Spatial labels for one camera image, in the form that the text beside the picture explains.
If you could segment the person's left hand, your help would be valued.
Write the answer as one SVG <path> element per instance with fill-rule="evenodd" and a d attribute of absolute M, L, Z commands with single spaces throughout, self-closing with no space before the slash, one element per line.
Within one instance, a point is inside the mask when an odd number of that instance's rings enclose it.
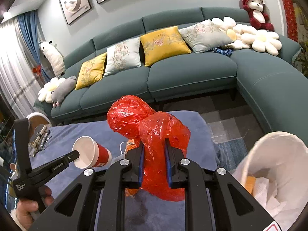
<path fill-rule="evenodd" d="M 52 191 L 48 186 L 41 187 L 39 192 L 45 202 L 45 205 L 48 206 L 54 201 L 54 198 L 52 197 Z M 34 222 L 31 213 L 36 212 L 38 209 L 39 206 L 36 201 L 21 199 L 17 203 L 16 209 L 11 210 L 10 216 L 21 230 L 28 230 Z"/>

